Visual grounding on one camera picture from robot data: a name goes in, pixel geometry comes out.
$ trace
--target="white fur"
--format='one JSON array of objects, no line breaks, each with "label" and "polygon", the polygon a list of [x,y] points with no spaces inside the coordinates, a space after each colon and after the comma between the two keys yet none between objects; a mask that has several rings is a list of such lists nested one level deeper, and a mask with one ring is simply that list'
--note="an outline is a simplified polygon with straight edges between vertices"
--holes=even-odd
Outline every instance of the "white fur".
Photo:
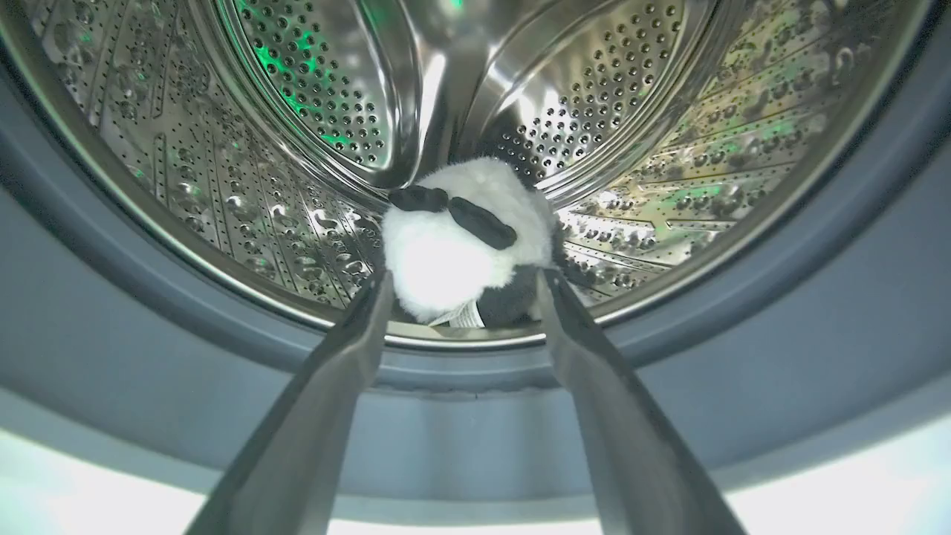
[{"label": "white fur", "polygon": [[553,265],[552,207],[540,191],[528,192],[507,164],[480,158],[440,169],[418,184],[489,210],[518,235],[514,245],[496,250],[457,225],[448,210],[390,207],[381,225],[386,267],[403,308],[420,322],[478,299],[487,287],[504,287],[516,265]]}]

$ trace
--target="plush toy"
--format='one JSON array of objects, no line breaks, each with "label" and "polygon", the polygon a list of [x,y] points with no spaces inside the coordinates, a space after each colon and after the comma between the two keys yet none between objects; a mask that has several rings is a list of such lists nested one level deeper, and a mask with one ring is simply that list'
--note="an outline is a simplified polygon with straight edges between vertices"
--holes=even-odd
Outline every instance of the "plush toy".
[{"label": "plush toy", "polygon": [[535,274],[556,266],[551,205],[492,158],[440,169],[390,193],[386,267],[402,308],[422,324],[507,327],[534,316]]}]

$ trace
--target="stainless steel drum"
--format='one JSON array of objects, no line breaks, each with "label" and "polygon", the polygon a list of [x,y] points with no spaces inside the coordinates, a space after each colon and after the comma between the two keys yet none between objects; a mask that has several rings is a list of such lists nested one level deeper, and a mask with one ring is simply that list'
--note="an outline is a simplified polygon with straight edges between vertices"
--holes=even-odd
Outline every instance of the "stainless steel drum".
[{"label": "stainless steel drum", "polygon": [[489,154],[558,207],[604,323],[802,201],[910,43],[900,4],[24,0],[5,16],[35,39],[5,37],[99,184],[251,299],[329,326],[379,265],[386,191]]}]

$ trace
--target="black plush limb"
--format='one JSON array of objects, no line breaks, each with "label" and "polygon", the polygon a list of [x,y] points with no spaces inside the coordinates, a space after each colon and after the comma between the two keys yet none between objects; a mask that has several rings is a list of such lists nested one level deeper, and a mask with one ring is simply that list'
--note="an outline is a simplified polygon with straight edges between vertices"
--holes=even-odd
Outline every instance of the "black plush limb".
[{"label": "black plush limb", "polygon": [[441,212],[449,205],[449,194],[445,189],[410,186],[391,191],[390,202],[403,211]]},{"label": "black plush limb", "polygon": [[491,287],[475,302],[482,324],[488,328],[511,327],[531,321],[529,308],[535,302],[535,266],[516,266],[512,281],[504,287]]},{"label": "black plush limb", "polygon": [[456,224],[484,242],[491,248],[502,250],[515,243],[518,235],[515,229],[502,223],[489,210],[478,207],[462,197],[453,197],[449,201],[449,213]]}]

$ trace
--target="washing machine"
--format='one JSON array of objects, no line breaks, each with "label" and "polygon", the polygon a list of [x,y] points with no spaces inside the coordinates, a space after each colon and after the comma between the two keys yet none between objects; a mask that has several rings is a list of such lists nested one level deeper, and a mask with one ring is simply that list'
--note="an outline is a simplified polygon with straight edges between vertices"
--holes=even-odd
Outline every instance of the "washing machine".
[{"label": "washing machine", "polygon": [[[750,533],[946,533],[949,25],[923,0],[6,2],[0,426],[203,495],[385,278],[387,193],[492,156],[557,209],[566,322]],[[597,517],[545,324],[386,312],[335,518]]]}]

